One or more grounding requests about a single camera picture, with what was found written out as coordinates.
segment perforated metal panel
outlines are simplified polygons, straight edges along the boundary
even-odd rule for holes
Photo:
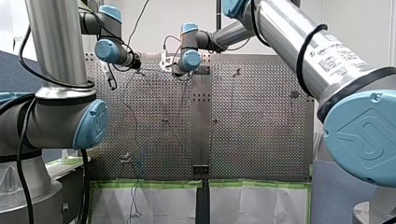
[[[141,73],[112,67],[115,91],[99,61],[94,71],[88,66],[98,97],[109,108],[106,137],[92,161],[93,178],[191,179],[191,83],[161,72],[159,55],[143,55],[142,61]],[[130,161],[121,163],[127,153]]]
[[[211,178],[305,180],[312,105],[277,56],[213,56]]]
[[[91,54],[86,58],[98,96],[109,106],[93,178],[192,179],[192,166],[199,163],[209,164],[209,178],[309,177],[313,100],[277,56],[213,55],[207,63],[210,87],[205,77],[178,81],[160,71],[159,55],[143,55],[142,74],[113,69],[116,91],[110,90],[100,62]],[[200,93],[207,94],[201,98],[205,105],[210,99],[211,111],[204,102],[192,111]],[[198,116],[202,111],[208,114]],[[207,125],[209,138],[192,131]],[[210,144],[198,147],[196,139]],[[131,160],[121,163],[127,153]]]

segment black cable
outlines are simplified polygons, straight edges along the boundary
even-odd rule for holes
[[[312,96],[311,92],[309,92],[308,88],[305,86],[304,78],[303,78],[303,64],[304,64],[304,56],[306,49],[308,48],[309,43],[311,42],[314,35],[321,30],[327,30],[328,26],[326,24],[321,24],[314,31],[312,31],[305,39],[303,45],[301,46],[300,52],[298,53],[297,57],[297,64],[296,64],[296,75],[298,79],[298,83],[300,84],[303,91]]]
[[[88,219],[88,212],[90,208],[90,197],[91,197],[90,165],[88,164],[87,150],[81,149],[80,151],[81,151],[83,167],[84,167],[84,206],[83,206],[80,224],[86,224]]]
[[[163,41],[163,49],[166,49],[166,41],[167,41],[169,38],[173,38],[173,39],[177,40],[178,42],[181,42],[181,40],[180,40],[179,38],[175,37],[174,35],[167,35],[166,38],[165,38],[165,40]]]
[[[30,117],[30,114],[34,107],[35,107],[35,99],[33,99],[32,103],[29,104],[29,107],[27,108],[27,111],[26,111],[26,115],[23,119],[21,138],[20,138],[20,142],[18,143],[18,153],[17,153],[18,176],[20,177],[21,185],[23,188],[23,193],[26,198],[26,206],[27,206],[27,211],[29,213],[29,224],[35,223],[35,216],[34,216],[34,212],[33,212],[32,198],[30,197],[29,188],[27,186],[26,179],[24,177],[23,170],[22,170],[21,154],[22,154],[22,150],[23,150],[23,142],[25,141],[25,138],[26,138],[27,127],[29,125],[29,117]]]
[[[43,79],[43,80],[45,80],[47,82],[50,82],[52,84],[55,84],[55,85],[58,85],[58,86],[61,86],[61,87],[73,88],[73,89],[90,89],[90,88],[93,88],[95,86],[95,84],[92,81],[89,81],[89,80],[88,80],[87,84],[83,84],[83,85],[67,84],[67,83],[64,83],[64,82],[60,82],[58,80],[54,80],[54,79],[51,79],[51,78],[48,78],[48,77],[44,77],[43,75],[38,74],[35,70],[30,68],[25,63],[25,61],[23,60],[23,57],[22,57],[23,56],[23,50],[24,50],[24,48],[26,46],[27,40],[29,39],[30,33],[31,33],[31,29],[30,29],[30,26],[29,26],[29,28],[26,31],[26,35],[25,35],[25,37],[22,40],[21,48],[20,48],[20,51],[19,51],[19,54],[18,54],[18,59],[19,59],[21,65],[23,66],[24,69],[26,69],[28,72],[33,74],[35,77],[39,77],[39,78],[41,78],[41,79]]]
[[[386,222],[384,222],[382,224],[393,224],[393,223],[396,223],[396,217],[393,217],[390,220],[388,220],[388,221],[386,221]]]
[[[142,11],[140,12],[139,17],[137,18],[136,24],[134,25],[134,30],[133,30],[133,31],[131,32],[131,34],[129,35],[129,38],[128,38],[128,45],[131,43],[131,38],[132,38],[132,36],[134,35],[134,32],[136,31],[137,25],[139,24],[140,19],[142,18],[143,13],[145,12],[146,6],[148,5],[148,3],[149,3],[149,0],[146,1],[145,5],[144,5],[143,8],[142,8]]]
[[[271,46],[262,38],[262,36],[259,33],[259,30],[257,29],[256,14],[254,13],[254,9],[256,8],[256,6],[254,5],[254,1],[255,0],[250,1],[251,22],[253,25],[254,34],[256,34],[257,38],[260,40],[260,42],[262,42],[262,44],[264,44],[268,48],[271,48]]]
[[[109,64],[109,63],[107,64],[107,67],[108,67],[108,71],[110,72],[110,75],[111,75],[111,77],[107,79],[107,82],[108,82],[108,85],[110,86],[110,89],[111,89],[112,91],[114,91],[114,90],[117,89],[117,87],[118,87],[119,85],[117,84],[117,80],[116,80],[116,78],[114,77],[113,71],[111,71],[111,68],[110,68],[110,64]]]
[[[6,111],[8,111],[11,107],[13,107],[15,105],[20,105],[23,102],[31,101],[33,99],[35,99],[35,94],[29,93],[29,94],[22,95],[16,99],[10,100],[10,101],[2,104],[2,106],[0,107],[0,116],[2,114],[4,114]]]

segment blue end cap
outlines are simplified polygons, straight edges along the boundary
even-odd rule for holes
[[[357,178],[396,187],[396,91],[363,91],[337,103],[324,121],[334,160]]]
[[[95,45],[95,54],[106,63],[116,63],[120,58],[120,51],[116,43],[109,39],[100,39]]]
[[[236,19],[247,0],[223,0],[222,11],[225,16]]]
[[[73,149],[91,148],[105,136],[107,105],[103,100],[93,101],[82,116],[73,139]]]
[[[116,21],[121,21],[121,12],[117,7],[113,7],[110,5],[104,5],[99,7],[99,12],[106,14],[107,16],[113,18]]]
[[[184,35],[187,32],[198,30],[198,24],[195,22],[186,22],[181,25],[180,32]]]
[[[0,105],[30,92],[0,92]]]
[[[181,61],[181,69],[190,72],[201,64],[201,54],[196,50],[189,49],[181,56]]]

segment white tag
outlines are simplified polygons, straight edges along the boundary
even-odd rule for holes
[[[347,72],[350,66],[360,67],[368,65],[357,54],[347,48],[333,35],[326,35],[330,40],[328,45],[319,46],[308,51],[305,57],[310,57],[318,67],[326,72],[329,76],[342,76]]]

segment white wall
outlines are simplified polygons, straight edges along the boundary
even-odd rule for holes
[[[119,7],[122,13],[122,37],[128,40],[134,29],[137,17],[146,0],[106,0],[106,4]],[[302,9],[314,21],[321,19],[321,0],[303,0]],[[145,14],[139,22],[132,38],[132,47],[141,52],[160,52],[163,39],[167,35],[179,36],[180,26],[184,22],[197,22],[199,28],[213,32],[216,30],[216,0],[150,0]],[[222,27],[232,23],[222,16]],[[170,40],[169,50],[175,50],[178,43]],[[272,49],[263,46],[257,38],[252,38],[242,49],[227,53],[275,54]]]

